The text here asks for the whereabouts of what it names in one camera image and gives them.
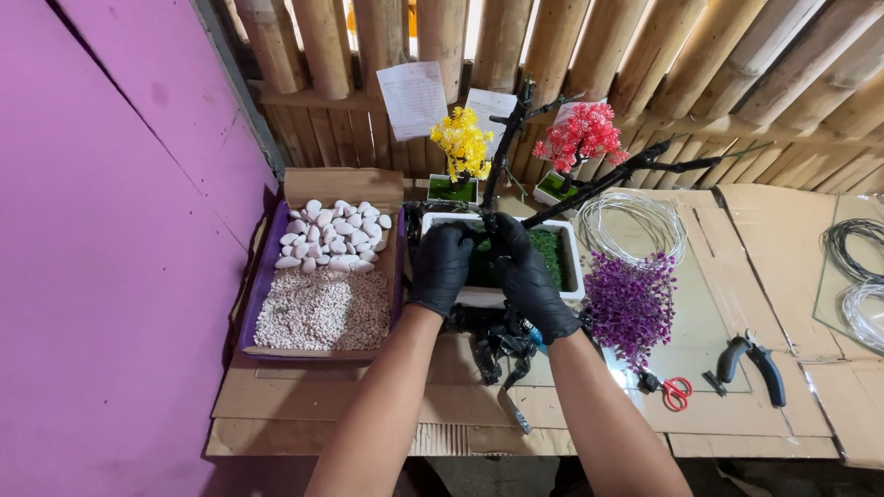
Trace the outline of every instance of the pliers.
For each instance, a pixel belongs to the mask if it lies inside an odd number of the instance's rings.
[[[746,329],[746,337],[736,336],[730,341],[730,346],[721,353],[718,361],[718,379],[725,383],[734,380],[736,364],[740,356],[746,352],[749,358],[761,371],[761,377],[765,379],[767,393],[770,394],[771,404],[777,407],[785,407],[786,391],[782,386],[780,370],[777,369],[771,358],[771,351],[761,347],[755,339],[755,334]]]

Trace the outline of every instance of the red artificial tree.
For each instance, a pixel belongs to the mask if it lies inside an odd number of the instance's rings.
[[[534,157],[547,157],[552,167],[565,179],[559,193],[571,189],[571,170],[584,160],[604,157],[618,165],[629,154],[620,150],[620,130],[613,126],[613,109],[607,103],[578,103],[571,114],[557,125],[546,128],[547,143],[538,141]]]

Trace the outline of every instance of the purple wall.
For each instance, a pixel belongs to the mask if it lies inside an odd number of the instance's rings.
[[[72,18],[150,128],[45,3],[4,5],[0,495],[199,495],[275,187],[187,0],[84,4]]]

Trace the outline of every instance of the bamboo wall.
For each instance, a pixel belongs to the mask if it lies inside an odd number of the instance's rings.
[[[439,60],[450,104],[470,87],[511,93],[524,71],[535,105],[559,92],[607,98],[630,153],[678,136],[661,162],[774,141],[707,171],[640,172],[627,187],[884,192],[884,0],[484,0],[474,60],[463,60],[469,0],[416,0],[420,58],[408,53],[408,0],[354,0],[352,53],[341,0],[235,5],[265,117],[293,166],[442,172],[429,139],[393,138],[374,76],[419,59]],[[509,150],[524,184],[551,168],[530,152],[553,117],[530,122]],[[590,161],[577,177],[610,169]]]

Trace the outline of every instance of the wire coil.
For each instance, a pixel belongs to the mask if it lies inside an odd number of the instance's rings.
[[[655,252],[674,257],[675,264],[684,259],[687,228],[670,203],[656,202],[638,190],[617,189],[606,191],[580,209],[578,216],[583,244],[638,267],[647,265],[647,260],[632,256],[617,244],[602,220],[603,210],[629,214],[651,236]]]
[[[873,219],[847,219],[823,233],[826,257],[838,271],[859,283],[884,285],[884,274],[867,270],[850,256],[850,252],[847,251],[847,237],[850,235],[865,238],[884,250],[884,225]]]
[[[841,310],[853,338],[879,354],[884,354],[884,327],[875,324],[859,311],[860,304],[868,298],[884,301],[884,285],[857,283],[848,288],[841,302]]]

